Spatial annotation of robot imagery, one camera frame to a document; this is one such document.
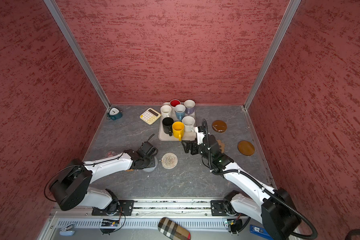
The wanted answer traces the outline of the grey knitted coaster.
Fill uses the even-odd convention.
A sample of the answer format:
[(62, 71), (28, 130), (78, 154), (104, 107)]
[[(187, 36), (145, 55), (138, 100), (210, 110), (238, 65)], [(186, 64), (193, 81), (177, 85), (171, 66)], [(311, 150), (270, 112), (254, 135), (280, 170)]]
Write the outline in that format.
[(152, 172), (155, 170), (155, 168), (158, 166), (158, 160), (157, 157), (154, 157), (153, 160), (151, 161), (150, 165), (148, 168), (143, 169), (144, 172)]

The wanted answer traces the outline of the paw shaped cork coaster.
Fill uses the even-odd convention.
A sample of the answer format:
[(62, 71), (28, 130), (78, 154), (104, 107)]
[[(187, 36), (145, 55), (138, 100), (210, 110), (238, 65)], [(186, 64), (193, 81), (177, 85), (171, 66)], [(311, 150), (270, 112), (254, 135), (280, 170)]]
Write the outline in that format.
[(225, 144), (221, 140), (217, 140), (217, 142), (218, 142), (221, 152), (224, 153), (225, 152)]

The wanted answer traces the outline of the multicolour woven coaster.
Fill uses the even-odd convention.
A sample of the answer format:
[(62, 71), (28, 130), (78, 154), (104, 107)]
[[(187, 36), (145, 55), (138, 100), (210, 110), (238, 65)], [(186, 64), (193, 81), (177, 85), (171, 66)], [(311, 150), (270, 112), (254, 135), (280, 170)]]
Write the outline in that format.
[(166, 153), (163, 155), (161, 163), (165, 169), (173, 169), (178, 164), (178, 157), (174, 153)]

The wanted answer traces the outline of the pink flower coaster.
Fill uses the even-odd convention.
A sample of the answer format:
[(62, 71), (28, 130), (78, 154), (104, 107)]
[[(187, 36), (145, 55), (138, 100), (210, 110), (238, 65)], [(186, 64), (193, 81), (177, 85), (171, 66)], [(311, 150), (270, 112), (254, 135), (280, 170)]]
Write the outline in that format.
[(106, 153), (105, 158), (117, 159), (120, 155), (120, 153), (116, 153), (115, 151), (109, 151)]

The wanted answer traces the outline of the black mug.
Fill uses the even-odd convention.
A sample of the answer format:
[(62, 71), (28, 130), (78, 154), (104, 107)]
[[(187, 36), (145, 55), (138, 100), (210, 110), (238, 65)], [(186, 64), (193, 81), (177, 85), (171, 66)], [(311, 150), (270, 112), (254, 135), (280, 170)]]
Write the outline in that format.
[(173, 135), (173, 123), (174, 120), (170, 117), (166, 117), (162, 120), (162, 125), (163, 125), (163, 131), (165, 134), (172, 136)]

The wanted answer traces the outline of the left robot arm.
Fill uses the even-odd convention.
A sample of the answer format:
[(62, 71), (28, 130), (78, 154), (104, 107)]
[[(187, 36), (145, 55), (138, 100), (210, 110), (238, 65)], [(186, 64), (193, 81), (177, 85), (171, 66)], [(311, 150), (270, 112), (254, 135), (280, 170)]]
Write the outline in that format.
[(114, 215), (120, 210), (116, 195), (109, 189), (99, 190), (91, 184), (117, 172), (151, 168), (157, 153), (157, 148), (149, 145), (95, 161), (74, 159), (50, 180), (47, 187), (62, 211), (84, 206)]

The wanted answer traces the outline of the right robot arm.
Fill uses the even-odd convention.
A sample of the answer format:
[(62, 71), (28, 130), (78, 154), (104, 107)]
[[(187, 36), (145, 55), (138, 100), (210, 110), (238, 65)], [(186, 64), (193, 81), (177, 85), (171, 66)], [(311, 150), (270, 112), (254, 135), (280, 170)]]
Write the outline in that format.
[(247, 196), (236, 193), (229, 203), (237, 213), (243, 213), (260, 222), (274, 240), (286, 240), (302, 222), (295, 211), (288, 193), (279, 194), (244, 171), (232, 158), (222, 153), (214, 136), (210, 143), (202, 140), (182, 141), (185, 153), (199, 154), (209, 161), (214, 175), (223, 177), (239, 187)]

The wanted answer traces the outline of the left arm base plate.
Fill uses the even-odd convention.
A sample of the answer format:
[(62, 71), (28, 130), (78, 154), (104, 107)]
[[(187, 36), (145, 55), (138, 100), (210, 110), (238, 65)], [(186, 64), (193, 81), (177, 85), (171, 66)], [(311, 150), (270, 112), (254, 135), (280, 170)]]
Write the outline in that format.
[(92, 216), (131, 216), (134, 208), (134, 200), (113, 200), (105, 209), (93, 208)]

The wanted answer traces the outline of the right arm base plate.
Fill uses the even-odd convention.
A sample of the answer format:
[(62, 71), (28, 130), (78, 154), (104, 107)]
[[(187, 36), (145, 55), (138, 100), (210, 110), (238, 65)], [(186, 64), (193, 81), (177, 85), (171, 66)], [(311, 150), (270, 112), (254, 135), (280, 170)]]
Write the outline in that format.
[(212, 200), (211, 204), (211, 213), (214, 217), (225, 217), (225, 216), (237, 216), (237, 212), (233, 209), (230, 202), (225, 200)]

